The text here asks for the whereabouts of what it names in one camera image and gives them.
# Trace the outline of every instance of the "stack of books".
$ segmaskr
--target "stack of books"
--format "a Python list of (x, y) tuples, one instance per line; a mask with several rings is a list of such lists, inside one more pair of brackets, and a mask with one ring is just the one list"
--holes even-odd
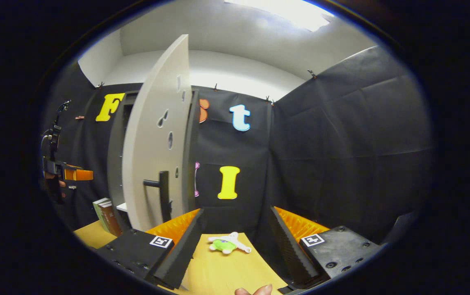
[(98, 219), (102, 223), (102, 227), (108, 233), (120, 237), (122, 230), (116, 220), (115, 213), (113, 212), (113, 203), (109, 198), (103, 198), (93, 202), (93, 207), (98, 215)]

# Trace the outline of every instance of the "wooden table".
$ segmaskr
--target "wooden table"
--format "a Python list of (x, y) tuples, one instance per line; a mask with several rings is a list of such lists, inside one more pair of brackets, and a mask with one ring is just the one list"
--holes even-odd
[[(86, 245), (96, 249), (116, 239), (96, 221), (74, 232)], [(179, 295), (233, 295), (235, 290), (245, 288), (250, 293), (267, 284), (273, 285), (273, 295), (280, 295), (278, 288), (287, 286), (260, 254), (255, 250), (244, 233), (239, 233), (239, 241), (251, 247), (252, 252), (233, 250), (231, 254), (211, 251), (209, 237), (227, 236), (203, 234), (189, 262), (188, 270), (182, 281), (184, 288), (169, 290)]]

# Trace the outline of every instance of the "green plush toy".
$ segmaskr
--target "green plush toy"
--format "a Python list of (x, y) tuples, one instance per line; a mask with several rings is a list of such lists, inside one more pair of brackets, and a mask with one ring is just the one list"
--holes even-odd
[(237, 240), (239, 234), (237, 232), (231, 233), (229, 236), (223, 237), (210, 237), (208, 241), (213, 242), (210, 246), (210, 250), (219, 250), (222, 251), (224, 254), (230, 254), (233, 250), (239, 248), (244, 250), (246, 253), (251, 252), (250, 247), (244, 246)]

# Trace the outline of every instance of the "white door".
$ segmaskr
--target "white door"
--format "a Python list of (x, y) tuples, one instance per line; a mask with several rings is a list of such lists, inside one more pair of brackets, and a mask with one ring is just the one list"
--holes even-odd
[(162, 223), (159, 189), (143, 185), (144, 179), (158, 181), (160, 171), (169, 171), (171, 218), (185, 213), (180, 178), (191, 100), (188, 35), (182, 35), (149, 72), (126, 129), (122, 185), (128, 216), (137, 230)]

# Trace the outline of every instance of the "white ceiling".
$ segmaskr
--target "white ceiling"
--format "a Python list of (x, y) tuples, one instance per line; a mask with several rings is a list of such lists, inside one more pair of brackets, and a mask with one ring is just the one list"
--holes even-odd
[(266, 11), (224, 0), (177, 0), (157, 7), (121, 29), (124, 55), (165, 50), (182, 34), (189, 48), (254, 59), (303, 79), (376, 45), (337, 17), (310, 32)]

